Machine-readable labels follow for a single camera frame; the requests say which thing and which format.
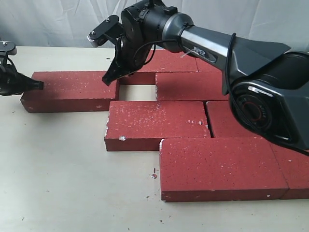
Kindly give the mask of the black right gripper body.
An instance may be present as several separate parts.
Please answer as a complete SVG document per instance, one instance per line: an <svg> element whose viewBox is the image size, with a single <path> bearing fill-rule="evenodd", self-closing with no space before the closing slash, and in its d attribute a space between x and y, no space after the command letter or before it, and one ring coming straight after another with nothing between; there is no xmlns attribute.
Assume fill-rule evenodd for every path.
<svg viewBox="0 0 309 232"><path fill-rule="evenodd" d="M123 36L120 42L120 50L116 51L112 63L125 66L134 73L143 67L152 46L151 42L131 41Z"/></svg>

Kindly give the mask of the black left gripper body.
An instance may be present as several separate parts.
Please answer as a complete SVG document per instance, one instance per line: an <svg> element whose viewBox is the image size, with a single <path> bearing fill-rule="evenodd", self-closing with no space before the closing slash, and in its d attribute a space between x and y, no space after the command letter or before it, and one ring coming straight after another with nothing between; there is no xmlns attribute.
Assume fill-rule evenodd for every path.
<svg viewBox="0 0 309 232"><path fill-rule="evenodd" d="M29 91L29 78L11 68L0 68L0 94L2 96L21 95Z"/></svg>

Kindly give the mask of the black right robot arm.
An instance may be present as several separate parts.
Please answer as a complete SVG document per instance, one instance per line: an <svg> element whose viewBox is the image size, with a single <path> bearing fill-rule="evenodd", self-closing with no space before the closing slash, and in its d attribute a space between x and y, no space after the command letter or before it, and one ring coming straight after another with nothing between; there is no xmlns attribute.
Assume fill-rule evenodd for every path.
<svg viewBox="0 0 309 232"><path fill-rule="evenodd" d="M239 124L273 144L309 153L307 52L197 27L160 0L137 2L102 26L115 45L105 84L140 70L156 45L199 58L221 71L222 94Z"/></svg>

